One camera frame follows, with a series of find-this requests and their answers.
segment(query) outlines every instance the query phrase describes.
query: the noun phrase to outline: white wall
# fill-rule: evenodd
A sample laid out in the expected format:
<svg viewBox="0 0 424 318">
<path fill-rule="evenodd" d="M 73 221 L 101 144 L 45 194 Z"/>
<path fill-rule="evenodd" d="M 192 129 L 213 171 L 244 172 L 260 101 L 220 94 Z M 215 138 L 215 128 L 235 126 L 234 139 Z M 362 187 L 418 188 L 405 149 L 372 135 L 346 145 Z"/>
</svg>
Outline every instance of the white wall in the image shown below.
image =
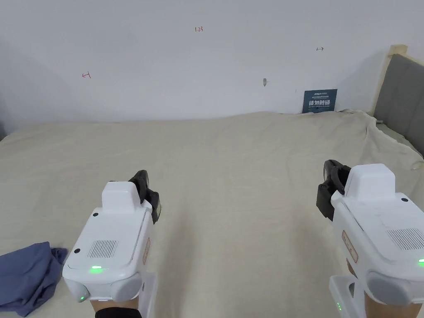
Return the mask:
<svg viewBox="0 0 424 318">
<path fill-rule="evenodd" d="M 422 0 L 0 0 L 0 120 L 11 132 L 297 113 L 304 90 L 330 88 L 337 109 L 367 111 L 391 44 L 424 59 L 423 12 Z"/>
</svg>

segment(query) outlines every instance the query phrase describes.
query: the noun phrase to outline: black wristband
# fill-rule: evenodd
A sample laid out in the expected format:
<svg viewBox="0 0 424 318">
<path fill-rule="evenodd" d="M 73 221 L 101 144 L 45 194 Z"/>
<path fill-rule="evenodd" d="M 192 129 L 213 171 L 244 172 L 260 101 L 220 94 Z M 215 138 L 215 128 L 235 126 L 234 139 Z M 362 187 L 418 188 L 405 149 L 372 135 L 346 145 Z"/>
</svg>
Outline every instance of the black wristband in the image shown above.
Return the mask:
<svg viewBox="0 0 424 318">
<path fill-rule="evenodd" d="M 137 309 L 110 307 L 96 312 L 95 318 L 142 318 Z"/>
</svg>

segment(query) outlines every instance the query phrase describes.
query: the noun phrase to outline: bed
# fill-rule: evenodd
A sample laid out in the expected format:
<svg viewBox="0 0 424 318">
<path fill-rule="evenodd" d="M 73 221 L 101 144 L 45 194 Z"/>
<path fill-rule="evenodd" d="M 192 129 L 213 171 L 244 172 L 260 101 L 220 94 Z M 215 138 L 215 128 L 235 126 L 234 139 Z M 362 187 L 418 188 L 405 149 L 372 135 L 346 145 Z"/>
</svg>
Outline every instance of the bed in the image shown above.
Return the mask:
<svg viewBox="0 0 424 318">
<path fill-rule="evenodd" d="M 414 131 L 379 117 L 391 63 L 375 116 L 412 142 Z M 106 182 L 146 169 L 163 206 L 149 254 L 157 318 L 338 317 L 328 282 L 347 267 L 315 207 L 324 161 L 382 162 L 397 190 L 424 209 L 419 138 L 417 152 L 380 131 L 376 118 L 261 112 L 18 130 L 0 142 L 0 254 L 43 241 L 72 248 Z M 94 313 L 61 281 L 31 317 Z"/>
</svg>

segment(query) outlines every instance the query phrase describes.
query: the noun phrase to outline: white plastic base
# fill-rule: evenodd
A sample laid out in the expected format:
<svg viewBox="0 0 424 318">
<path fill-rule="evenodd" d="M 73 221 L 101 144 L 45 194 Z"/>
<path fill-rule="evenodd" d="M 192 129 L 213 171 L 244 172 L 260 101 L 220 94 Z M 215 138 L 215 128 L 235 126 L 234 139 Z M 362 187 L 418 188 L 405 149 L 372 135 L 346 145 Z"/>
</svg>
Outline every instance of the white plastic base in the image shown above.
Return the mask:
<svg viewBox="0 0 424 318">
<path fill-rule="evenodd" d="M 143 318 L 154 318 L 156 293 L 158 290 L 157 274 L 145 272 L 142 277 L 144 277 L 144 288 L 139 293 L 138 311 L 140 311 Z"/>
<path fill-rule="evenodd" d="M 352 297 L 349 286 L 353 283 Z M 329 287 L 336 308 L 343 318 L 366 318 L 364 290 L 355 276 L 331 276 Z"/>
</svg>

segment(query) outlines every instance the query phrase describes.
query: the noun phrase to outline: crumpled blue fabric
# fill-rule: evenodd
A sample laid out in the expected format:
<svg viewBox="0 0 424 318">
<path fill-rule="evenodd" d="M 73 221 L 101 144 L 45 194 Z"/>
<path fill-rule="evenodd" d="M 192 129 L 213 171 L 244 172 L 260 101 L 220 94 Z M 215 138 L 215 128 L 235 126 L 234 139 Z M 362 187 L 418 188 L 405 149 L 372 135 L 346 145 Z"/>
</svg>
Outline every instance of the crumpled blue fabric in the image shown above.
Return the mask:
<svg viewBox="0 0 424 318">
<path fill-rule="evenodd" d="M 0 256 L 0 312 L 25 317 L 49 300 L 67 253 L 44 242 Z"/>
</svg>

